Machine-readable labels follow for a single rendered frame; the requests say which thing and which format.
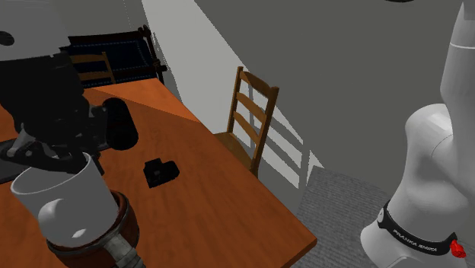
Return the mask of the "orange wooden table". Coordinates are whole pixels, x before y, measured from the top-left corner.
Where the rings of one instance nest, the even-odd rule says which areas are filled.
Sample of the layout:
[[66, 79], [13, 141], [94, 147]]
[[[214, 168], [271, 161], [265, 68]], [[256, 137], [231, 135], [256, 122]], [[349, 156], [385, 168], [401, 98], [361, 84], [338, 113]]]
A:
[[[139, 133], [127, 151], [106, 150], [107, 185], [135, 211], [147, 268], [289, 268], [315, 236], [157, 79], [91, 88], [93, 104], [128, 105]], [[149, 188], [145, 162], [174, 161], [180, 174]]]

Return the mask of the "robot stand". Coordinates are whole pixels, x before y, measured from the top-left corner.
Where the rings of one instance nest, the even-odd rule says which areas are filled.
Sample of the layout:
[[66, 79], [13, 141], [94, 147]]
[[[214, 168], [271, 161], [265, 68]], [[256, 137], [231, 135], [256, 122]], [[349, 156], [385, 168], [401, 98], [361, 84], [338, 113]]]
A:
[[370, 183], [313, 167], [297, 218], [317, 244], [292, 268], [377, 268], [365, 254], [360, 234], [388, 200]]

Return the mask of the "black cylinder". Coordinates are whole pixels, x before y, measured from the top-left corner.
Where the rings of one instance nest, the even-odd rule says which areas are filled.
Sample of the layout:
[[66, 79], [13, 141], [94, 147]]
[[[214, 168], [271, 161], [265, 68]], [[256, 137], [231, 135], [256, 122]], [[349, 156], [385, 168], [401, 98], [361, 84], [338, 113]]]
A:
[[105, 140], [114, 150], [131, 149], [139, 140], [139, 134], [125, 101], [111, 97], [103, 102], [107, 110]]

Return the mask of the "white mug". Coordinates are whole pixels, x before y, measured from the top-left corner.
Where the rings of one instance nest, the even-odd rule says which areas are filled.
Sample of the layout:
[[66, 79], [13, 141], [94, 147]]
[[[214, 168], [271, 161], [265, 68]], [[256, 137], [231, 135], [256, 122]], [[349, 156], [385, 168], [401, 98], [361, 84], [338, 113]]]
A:
[[50, 243], [80, 247], [103, 235], [118, 216], [118, 205], [100, 175], [88, 160], [77, 174], [44, 171], [30, 167], [11, 184], [11, 192], [35, 217]]

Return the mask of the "wooden ladder-back chair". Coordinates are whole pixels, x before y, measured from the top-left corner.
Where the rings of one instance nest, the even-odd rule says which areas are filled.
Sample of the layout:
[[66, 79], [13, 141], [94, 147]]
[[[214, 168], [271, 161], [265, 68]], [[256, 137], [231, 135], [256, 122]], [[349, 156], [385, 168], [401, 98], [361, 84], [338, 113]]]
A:
[[[241, 82], [246, 82], [252, 89], [257, 90], [261, 95], [267, 99], [266, 107], [263, 110], [248, 96], [241, 93]], [[277, 97], [279, 95], [279, 87], [270, 87], [265, 81], [244, 71], [243, 66], [237, 67], [237, 73], [234, 83], [234, 91], [231, 100], [231, 108], [228, 117], [227, 130], [214, 134], [217, 138], [237, 160], [242, 163], [255, 177], [258, 177], [260, 162], [262, 159], [263, 150], [266, 144], [269, 127], [273, 118], [273, 112], [276, 107]], [[241, 103], [251, 115], [255, 116], [261, 122], [260, 131], [256, 132], [251, 124], [244, 119], [244, 116], [237, 111], [238, 103]], [[250, 157], [246, 153], [244, 147], [239, 143], [237, 136], [233, 133], [234, 124], [239, 126], [246, 132], [250, 139], [255, 143], [256, 148], [253, 151], [253, 156]]]
[[109, 78], [113, 84], [116, 83], [116, 79], [113, 75], [110, 62], [107, 58], [107, 54], [102, 52], [100, 55], [84, 54], [70, 56], [73, 64], [89, 63], [89, 62], [104, 62], [107, 67], [107, 71], [100, 72], [80, 72], [78, 74], [81, 81], [97, 80], [102, 78]]

